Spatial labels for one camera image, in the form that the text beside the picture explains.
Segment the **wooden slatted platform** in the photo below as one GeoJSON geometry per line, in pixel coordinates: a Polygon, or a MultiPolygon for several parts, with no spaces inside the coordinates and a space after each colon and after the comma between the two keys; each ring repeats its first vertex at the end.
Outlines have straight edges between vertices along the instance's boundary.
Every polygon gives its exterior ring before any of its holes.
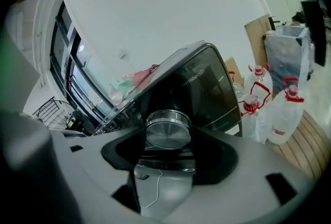
{"type": "Polygon", "coordinates": [[[284,144],[269,143],[269,146],[315,181],[321,178],[331,160],[330,140],[306,111],[284,144]]]}

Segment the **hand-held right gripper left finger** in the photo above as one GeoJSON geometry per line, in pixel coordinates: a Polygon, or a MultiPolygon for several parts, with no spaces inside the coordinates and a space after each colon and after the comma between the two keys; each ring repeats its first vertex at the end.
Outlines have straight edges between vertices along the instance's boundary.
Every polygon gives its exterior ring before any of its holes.
{"type": "Polygon", "coordinates": [[[71,139],[59,131],[51,131],[59,167],[76,200],[83,224],[156,224],[111,196],[125,183],[129,173],[113,168],[102,157],[101,149],[132,131],[124,129],[71,139]]]}

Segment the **grey plastic-wrapped storage box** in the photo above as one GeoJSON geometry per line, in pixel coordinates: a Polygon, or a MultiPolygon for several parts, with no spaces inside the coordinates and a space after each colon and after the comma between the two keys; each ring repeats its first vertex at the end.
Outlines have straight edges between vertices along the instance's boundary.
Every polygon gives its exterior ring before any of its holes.
{"type": "Polygon", "coordinates": [[[305,91],[310,68],[311,39],[306,27],[281,26],[264,37],[267,62],[275,90],[283,90],[283,79],[298,79],[298,89],[305,91]]]}

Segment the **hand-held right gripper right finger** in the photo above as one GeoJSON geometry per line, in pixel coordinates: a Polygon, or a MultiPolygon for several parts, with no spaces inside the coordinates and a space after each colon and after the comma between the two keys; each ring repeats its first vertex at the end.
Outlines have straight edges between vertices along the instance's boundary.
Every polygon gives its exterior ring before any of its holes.
{"type": "Polygon", "coordinates": [[[167,224],[281,223],[305,200],[313,179],[271,147],[217,130],[191,129],[196,173],[167,224]]]}

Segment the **black washing machine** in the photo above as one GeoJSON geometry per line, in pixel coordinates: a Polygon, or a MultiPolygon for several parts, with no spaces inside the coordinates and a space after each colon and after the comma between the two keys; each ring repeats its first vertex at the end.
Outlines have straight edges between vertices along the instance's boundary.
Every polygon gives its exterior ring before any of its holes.
{"type": "Polygon", "coordinates": [[[166,150],[146,139],[148,116],[159,110],[186,114],[193,127],[227,133],[240,128],[234,89],[217,48],[199,41],[177,50],[112,110],[96,134],[133,129],[105,144],[101,155],[129,173],[113,198],[133,211],[162,218],[191,193],[196,173],[191,141],[166,150]]]}

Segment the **large brown cardboard sheet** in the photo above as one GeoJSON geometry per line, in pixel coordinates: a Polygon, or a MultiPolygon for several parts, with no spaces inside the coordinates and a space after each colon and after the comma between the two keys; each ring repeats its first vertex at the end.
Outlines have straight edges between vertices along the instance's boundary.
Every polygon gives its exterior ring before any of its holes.
{"type": "Polygon", "coordinates": [[[263,66],[267,63],[264,37],[272,29],[269,18],[270,15],[266,14],[245,25],[256,65],[263,66]]]}

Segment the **pink detergent pouch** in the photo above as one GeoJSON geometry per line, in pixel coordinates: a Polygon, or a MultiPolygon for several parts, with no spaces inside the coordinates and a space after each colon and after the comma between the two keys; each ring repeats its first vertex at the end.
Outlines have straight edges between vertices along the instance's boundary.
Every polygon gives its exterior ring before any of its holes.
{"type": "Polygon", "coordinates": [[[110,101],[116,106],[119,105],[141,82],[143,82],[159,65],[153,64],[149,68],[127,74],[111,82],[108,96],[110,101]]]}

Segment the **tall black cabinet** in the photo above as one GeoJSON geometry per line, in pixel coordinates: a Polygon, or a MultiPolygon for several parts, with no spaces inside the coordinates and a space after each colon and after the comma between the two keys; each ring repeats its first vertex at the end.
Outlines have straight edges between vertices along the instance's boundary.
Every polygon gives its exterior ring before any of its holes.
{"type": "Polygon", "coordinates": [[[326,31],[323,12],[318,1],[302,1],[306,26],[310,30],[311,40],[315,45],[314,61],[324,67],[326,62],[326,31]]]}

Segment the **small open cardboard box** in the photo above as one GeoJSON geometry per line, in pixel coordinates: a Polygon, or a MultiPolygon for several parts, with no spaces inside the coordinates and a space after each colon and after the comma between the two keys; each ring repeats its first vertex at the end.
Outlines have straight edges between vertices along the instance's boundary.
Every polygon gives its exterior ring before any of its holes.
{"type": "Polygon", "coordinates": [[[237,63],[235,61],[235,59],[233,57],[228,58],[225,62],[225,66],[228,70],[228,72],[230,72],[230,77],[231,79],[235,82],[238,83],[240,85],[244,85],[244,78],[241,75],[239,68],[237,66],[237,63]]]}

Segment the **black floor fan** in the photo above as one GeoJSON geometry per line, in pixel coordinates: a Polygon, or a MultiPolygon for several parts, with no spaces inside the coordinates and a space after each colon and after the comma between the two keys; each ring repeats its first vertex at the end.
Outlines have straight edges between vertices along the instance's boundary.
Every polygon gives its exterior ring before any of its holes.
{"type": "Polygon", "coordinates": [[[89,137],[95,130],[91,120],[82,111],[54,97],[40,106],[32,117],[52,130],[73,131],[69,133],[72,135],[89,137]]]}

